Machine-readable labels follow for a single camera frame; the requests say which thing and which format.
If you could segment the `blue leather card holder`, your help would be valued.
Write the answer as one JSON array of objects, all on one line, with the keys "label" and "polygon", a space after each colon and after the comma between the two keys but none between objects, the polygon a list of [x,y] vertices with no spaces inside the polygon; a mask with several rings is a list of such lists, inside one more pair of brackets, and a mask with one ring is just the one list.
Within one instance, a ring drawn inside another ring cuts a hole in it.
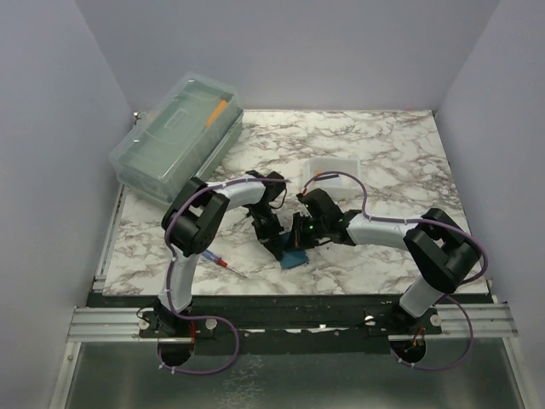
[{"label": "blue leather card holder", "polygon": [[283,270],[289,270],[305,265],[309,262],[307,253],[304,250],[288,250],[286,245],[290,234],[288,232],[281,234],[283,256],[279,261]]}]

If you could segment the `white plastic card tray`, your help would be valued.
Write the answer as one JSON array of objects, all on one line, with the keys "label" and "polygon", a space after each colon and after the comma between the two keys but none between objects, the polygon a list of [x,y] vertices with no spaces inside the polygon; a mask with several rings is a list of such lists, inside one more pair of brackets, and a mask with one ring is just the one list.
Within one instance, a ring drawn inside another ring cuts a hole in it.
[{"label": "white plastic card tray", "polygon": [[347,173],[360,178],[360,160],[357,156],[316,156],[301,165],[301,189],[313,176],[317,178],[307,186],[307,191],[320,188],[335,200],[354,199],[361,193],[358,183],[348,176],[332,174],[332,171]]}]

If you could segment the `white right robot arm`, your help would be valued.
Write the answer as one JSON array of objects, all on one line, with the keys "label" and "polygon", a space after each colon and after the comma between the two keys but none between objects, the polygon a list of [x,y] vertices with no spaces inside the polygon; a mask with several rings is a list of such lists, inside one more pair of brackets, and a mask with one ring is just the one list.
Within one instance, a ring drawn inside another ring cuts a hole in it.
[{"label": "white right robot arm", "polygon": [[307,214],[293,215],[287,249],[307,250],[331,242],[378,245],[410,253],[421,277],[400,297],[392,312],[393,327],[401,333],[409,334],[420,327],[424,313],[466,284],[478,262],[487,265],[482,247],[439,208],[406,220],[373,217],[362,210],[344,212],[322,189],[299,193],[297,199]]}]

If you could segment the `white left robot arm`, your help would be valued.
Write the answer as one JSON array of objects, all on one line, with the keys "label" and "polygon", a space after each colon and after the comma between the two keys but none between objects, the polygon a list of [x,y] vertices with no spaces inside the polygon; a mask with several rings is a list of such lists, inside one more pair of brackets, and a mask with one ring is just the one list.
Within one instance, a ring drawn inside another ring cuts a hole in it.
[{"label": "white left robot arm", "polygon": [[284,256],[281,226],[271,203],[287,191],[288,181],[277,172],[264,176],[254,170],[239,179],[208,184],[189,179],[161,222],[171,252],[163,289],[158,296],[166,308],[159,325],[178,337],[188,328],[184,311],[192,302],[192,282],[198,259],[215,239],[225,214],[245,208],[252,218],[257,240],[277,259]]}]

